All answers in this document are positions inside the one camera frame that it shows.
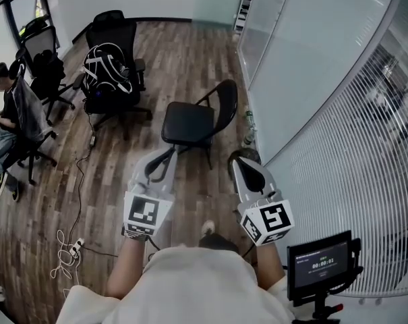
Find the jeans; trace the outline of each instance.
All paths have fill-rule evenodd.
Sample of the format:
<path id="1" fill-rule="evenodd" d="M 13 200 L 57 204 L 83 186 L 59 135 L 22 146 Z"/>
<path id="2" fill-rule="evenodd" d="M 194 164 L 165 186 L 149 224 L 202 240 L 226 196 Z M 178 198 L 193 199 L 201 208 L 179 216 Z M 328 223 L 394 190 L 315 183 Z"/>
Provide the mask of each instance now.
<path id="1" fill-rule="evenodd" d="M 16 135 L 0 128 L 0 176 L 5 171 L 2 162 L 6 160 L 8 151 L 14 146 Z M 6 188 L 15 191 L 18 187 L 18 181 L 10 173 L 7 174 Z"/>
<path id="2" fill-rule="evenodd" d="M 238 246 L 226 240 L 217 233 L 205 235 L 199 241 L 199 247 L 210 248 L 211 250 L 228 250 L 239 254 Z"/>

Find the black cable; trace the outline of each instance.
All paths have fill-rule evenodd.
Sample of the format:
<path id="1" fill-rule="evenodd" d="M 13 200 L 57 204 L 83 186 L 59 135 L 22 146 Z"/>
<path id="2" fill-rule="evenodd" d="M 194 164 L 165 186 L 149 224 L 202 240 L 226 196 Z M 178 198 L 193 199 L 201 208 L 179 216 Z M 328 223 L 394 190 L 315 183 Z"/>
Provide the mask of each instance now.
<path id="1" fill-rule="evenodd" d="M 252 244 L 252 245 L 250 246 L 250 248 L 247 250 L 247 252 L 243 254 L 243 258 L 244 258 L 245 256 L 247 256 L 247 255 L 253 250 L 253 247 L 254 247 L 254 246 L 255 246 L 255 244 Z"/>
<path id="2" fill-rule="evenodd" d="M 91 124 L 91 121 L 90 121 L 90 115 L 89 115 L 86 111 L 85 111 L 85 114 L 87 114 L 87 116 L 88 116 L 88 123 L 90 124 L 91 130 L 92 130 L 92 134 L 94 135 L 94 129 L 93 129 L 93 125 Z M 75 226 L 78 224 L 78 221 L 80 220 L 81 212 L 82 212 L 81 186 L 82 186 L 82 183 L 84 182 L 85 173 L 82 171 L 82 169 L 80 168 L 79 164 L 80 164 L 80 162 L 85 161 L 85 160 L 87 160 L 87 159 L 90 158 L 91 150 L 92 150 L 92 149 L 90 148 L 90 150 L 88 150 L 88 154 L 87 154 L 85 157 L 82 157 L 81 159 L 79 159 L 79 160 L 76 162 L 76 167 L 79 169 L 80 173 L 82 174 L 82 177 L 81 177 L 81 180 L 80 180 L 80 184 L 78 185 L 78 198 L 79 198 L 79 202 L 80 202 L 80 209 L 79 209 L 79 211 L 78 211 L 78 216 L 76 217 L 76 220 L 75 220 L 74 224 L 72 225 L 71 230 L 70 230 L 70 232 L 69 232 L 69 239 L 68 239 L 68 241 L 67 241 L 67 245 L 68 245 L 68 246 L 70 245 L 71 236 L 72 236 L 72 234 L 73 234 L 73 232 L 74 232 L 74 230 L 75 230 Z"/>
<path id="3" fill-rule="evenodd" d="M 160 248 L 154 243 L 154 241 L 152 241 L 152 239 L 150 237 L 148 237 L 148 241 L 151 243 L 151 245 L 154 246 L 154 248 L 158 251 L 160 251 Z"/>
<path id="4" fill-rule="evenodd" d="M 100 254 L 101 256 L 109 256 L 109 257 L 118 258 L 118 256 L 117 256 L 116 254 L 103 253 L 103 252 L 99 252 L 99 251 L 93 250 L 92 248 L 83 247 L 83 246 L 81 246 L 81 247 L 82 247 L 84 250 L 89 250 L 89 251 L 94 252 L 94 253 L 96 253 L 96 254 Z"/>

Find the sneaker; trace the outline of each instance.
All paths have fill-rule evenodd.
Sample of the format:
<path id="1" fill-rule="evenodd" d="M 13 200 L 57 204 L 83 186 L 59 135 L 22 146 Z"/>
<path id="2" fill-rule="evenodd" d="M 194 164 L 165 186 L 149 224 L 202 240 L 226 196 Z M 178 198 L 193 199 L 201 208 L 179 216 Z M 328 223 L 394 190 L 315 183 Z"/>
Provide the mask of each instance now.
<path id="1" fill-rule="evenodd" d="M 3 193 L 4 187 L 6 186 L 6 180 L 7 180 L 7 172 L 4 171 L 0 175 L 0 196 Z"/>
<path id="2" fill-rule="evenodd" d="M 205 223 L 202 225 L 201 228 L 201 236 L 202 238 L 206 235 L 211 235 L 216 232 L 216 224 L 214 221 L 211 221 L 210 219 L 208 221 L 205 221 Z"/>
<path id="3" fill-rule="evenodd" d="M 18 182 L 18 185 L 16 186 L 16 190 L 12 192 L 12 198 L 15 203 L 17 203 L 20 199 L 20 186 L 21 186 L 21 183 Z"/>

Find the monitor screen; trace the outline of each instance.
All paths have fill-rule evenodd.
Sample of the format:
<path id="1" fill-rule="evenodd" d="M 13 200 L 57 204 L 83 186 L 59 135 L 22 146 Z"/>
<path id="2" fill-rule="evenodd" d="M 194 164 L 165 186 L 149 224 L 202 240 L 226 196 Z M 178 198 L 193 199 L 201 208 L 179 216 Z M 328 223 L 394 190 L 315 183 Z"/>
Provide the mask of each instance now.
<path id="1" fill-rule="evenodd" d="M 330 279 L 348 270 L 347 242 L 295 257 L 295 287 Z"/>

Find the cable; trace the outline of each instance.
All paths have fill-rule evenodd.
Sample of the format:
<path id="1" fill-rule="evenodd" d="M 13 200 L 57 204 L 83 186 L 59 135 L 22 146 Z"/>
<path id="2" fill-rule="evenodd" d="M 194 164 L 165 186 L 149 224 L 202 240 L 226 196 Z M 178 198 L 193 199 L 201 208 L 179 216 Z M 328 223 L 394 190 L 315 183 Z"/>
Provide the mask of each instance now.
<path id="1" fill-rule="evenodd" d="M 73 267 L 75 262 L 78 260 L 78 264 L 75 266 L 75 277 L 76 277 L 76 282 L 78 283 L 78 285 L 80 284 L 80 280 L 78 279 L 78 267 L 81 264 L 81 253 L 80 251 L 76 251 L 76 256 L 73 257 L 70 253 L 70 251 L 68 249 L 64 249 L 64 246 L 66 246 L 66 248 L 73 248 L 74 246 L 71 244 L 65 244 L 65 236 L 62 230 L 57 230 L 57 241 L 61 244 L 60 249 L 57 252 L 57 257 L 59 260 L 59 264 L 55 269 L 51 270 L 51 278 L 55 279 L 57 276 L 57 271 L 61 270 L 64 274 L 64 276 L 66 276 L 68 279 L 73 280 L 73 277 L 71 275 L 71 273 L 69 272 L 69 270 L 67 270 L 65 267 Z M 66 254 L 67 256 L 69 256 L 70 260 L 69 261 L 64 261 L 63 259 L 61 259 L 61 255 L 62 254 Z M 65 290 L 69 290 L 69 289 L 63 289 L 63 295 L 64 298 L 66 298 L 65 295 Z"/>
<path id="2" fill-rule="evenodd" d="M 92 130 L 92 135 L 94 135 L 94 128 L 93 128 L 93 125 L 91 124 L 91 121 L 90 121 L 90 115 L 89 115 L 86 111 L 85 111 L 85 114 L 87 114 L 87 116 L 88 116 L 88 123 L 90 124 L 91 130 Z M 81 159 L 77 160 L 77 162 L 76 162 L 76 167 L 79 169 L 80 173 L 82 174 L 82 177 L 81 177 L 81 180 L 80 180 L 80 184 L 78 185 L 78 199 L 79 199 L 79 202 L 80 202 L 80 209 L 79 209 L 79 211 L 78 211 L 78 216 L 76 217 L 76 220 L 75 220 L 74 224 L 72 225 L 72 227 L 71 227 L 71 229 L 70 229 L 69 239 L 67 240 L 67 245 L 69 245 L 70 242 L 71 242 L 71 236 L 72 236 L 72 234 L 73 234 L 73 232 L 74 232 L 74 230 L 75 230 L 76 225 L 78 224 L 78 221 L 80 220 L 81 212 L 82 212 L 81 186 L 82 186 L 82 183 L 84 182 L 85 173 L 82 171 L 82 169 L 80 168 L 79 164 L 80 164 L 80 162 L 85 161 L 85 160 L 87 160 L 87 159 L 90 158 L 91 150 L 92 150 L 92 149 L 90 148 L 90 149 L 88 150 L 88 154 L 87 154 L 85 157 L 82 157 Z"/>
<path id="3" fill-rule="evenodd" d="M 154 241 L 152 241 L 152 238 L 150 236 L 148 237 L 148 241 L 151 243 L 151 245 L 154 246 L 156 250 L 160 251 L 160 248 L 154 243 Z"/>
<path id="4" fill-rule="evenodd" d="M 94 253 L 96 253 L 96 254 L 100 254 L 101 256 L 109 256 L 109 257 L 118 258 L 118 256 L 117 256 L 116 254 L 103 253 L 103 252 L 99 252 L 99 251 L 93 250 L 92 248 L 83 247 L 83 246 L 81 246 L 81 247 L 82 247 L 84 250 L 89 250 L 89 251 L 94 252 Z"/>
<path id="5" fill-rule="evenodd" d="M 254 247 L 254 246 L 255 246 L 255 244 L 252 244 L 252 245 L 250 246 L 250 248 L 247 250 L 247 252 L 243 254 L 243 258 L 244 258 L 245 256 L 247 256 L 247 255 L 253 250 L 253 247 Z"/>

